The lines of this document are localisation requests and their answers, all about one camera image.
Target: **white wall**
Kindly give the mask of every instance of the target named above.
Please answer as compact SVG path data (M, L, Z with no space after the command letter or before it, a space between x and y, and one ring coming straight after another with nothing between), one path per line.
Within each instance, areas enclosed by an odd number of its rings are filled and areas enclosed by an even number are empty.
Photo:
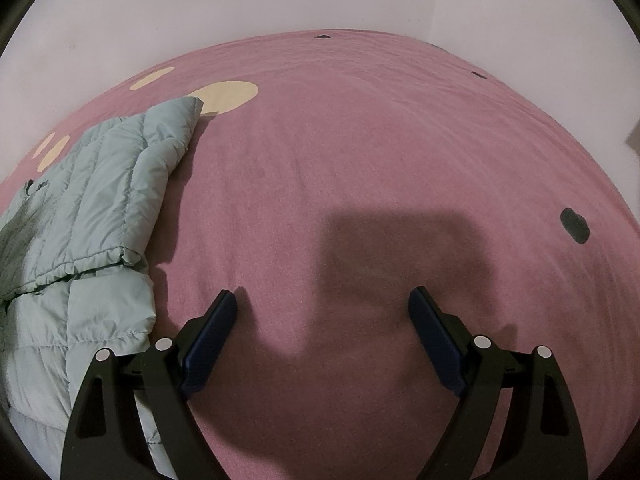
M36 0L0 57L0 179L117 83L204 46L312 28L426 40L434 0Z
M341 27L431 41L493 73L580 140L640 218L625 143L640 120L640 44L611 0L37 0L0 57L0 178L64 116L158 62Z
M431 43L571 132L640 218L640 160L625 143L640 120L640 43L612 0L436 0L432 23Z

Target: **silver rivet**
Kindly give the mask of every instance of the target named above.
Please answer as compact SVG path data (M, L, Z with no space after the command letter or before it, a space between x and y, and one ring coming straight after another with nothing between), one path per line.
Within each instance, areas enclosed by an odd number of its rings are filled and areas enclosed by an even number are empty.
M170 338L163 337L162 339L158 339L158 341L156 341L156 350L164 352L165 350L171 348L172 344L174 344L174 342L171 341Z
M489 348L489 346L491 346L491 340L483 335L477 335L474 338L474 345L476 345L478 348L487 349Z
M101 348L95 353L95 360L106 361L110 355L111 355L111 352L109 352L108 348Z
M538 355L540 357L543 357L545 359L549 359L551 357L551 350L549 348L547 348L546 346L539 346L538 347Z

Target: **pink polka dot sheet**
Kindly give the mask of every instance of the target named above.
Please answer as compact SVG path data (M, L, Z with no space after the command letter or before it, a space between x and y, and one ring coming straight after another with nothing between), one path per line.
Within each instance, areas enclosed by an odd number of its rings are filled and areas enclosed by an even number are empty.
M640 230L567 131L430 44L280 34L105 92L25 157L0 205L89 126L194 92L207 114L147 250L154 333L236 292L238 322L190 401L231 478L415 479L457 403L408 318L417 285L502 348L551 348L590 478L603 471L640 416Z

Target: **bed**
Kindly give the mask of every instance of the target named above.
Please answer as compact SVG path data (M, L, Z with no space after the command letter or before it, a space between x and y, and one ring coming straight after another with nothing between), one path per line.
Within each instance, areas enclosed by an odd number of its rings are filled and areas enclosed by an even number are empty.
M430 44L279 34L89 102L2 183L0 209L88 127L185 95L204 107L146 250L154 335L236 293L190 403L231 478L416 476L456 404L406 314L417 285L502 348L553 350L598 477L640 417L640 228L567 131Z

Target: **dark gray polka dot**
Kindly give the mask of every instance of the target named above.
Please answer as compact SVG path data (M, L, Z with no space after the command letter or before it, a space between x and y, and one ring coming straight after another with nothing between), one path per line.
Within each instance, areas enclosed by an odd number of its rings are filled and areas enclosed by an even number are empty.
M562 226L579 244L585 243L589 239L591 230L587 225L587 221L570 207L565 208L560 213L560 221Z

